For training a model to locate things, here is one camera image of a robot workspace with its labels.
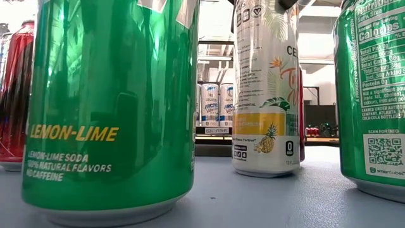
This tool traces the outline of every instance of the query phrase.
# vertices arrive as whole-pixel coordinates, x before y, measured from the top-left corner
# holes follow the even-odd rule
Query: qr code
[[[368,159],[377,165],[404,165],[402,162],[402,141],[396,138],[368,138]]]

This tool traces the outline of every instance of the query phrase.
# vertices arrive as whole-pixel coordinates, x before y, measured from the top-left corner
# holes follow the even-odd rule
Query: red can
[[[28,116],[34,21],[23,22],[11,37],[0,91],[0,165],[20,171]]]
[[[305,126],[304,126],[304,87],[302,85],[302,70],[299,67],[299,158],[305,160]]]

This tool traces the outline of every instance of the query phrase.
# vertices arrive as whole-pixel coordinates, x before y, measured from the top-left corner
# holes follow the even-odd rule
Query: lemon-lime soda can
[[[193,185],[198,0],[42,0],[22,197],[118,227]]]
[[[277,0],[235,7],[232,163],[244,175],[287,174],[299,168],[297,8]]]
[[[342,174],[405,203],[405,1],[348,0],[335,24]]]

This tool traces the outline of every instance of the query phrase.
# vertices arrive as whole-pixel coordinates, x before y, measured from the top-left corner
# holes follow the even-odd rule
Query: gray table surface
[[[0,170],[0,228],[57,227],[20,199],[20,174]],[[230,158],[196,158],[191,192],[167,214],[129,227],[404,227],[405,205],[362,193],[341,176],[339,149],[307,147],[300,171],[260,179],[236,174]]]

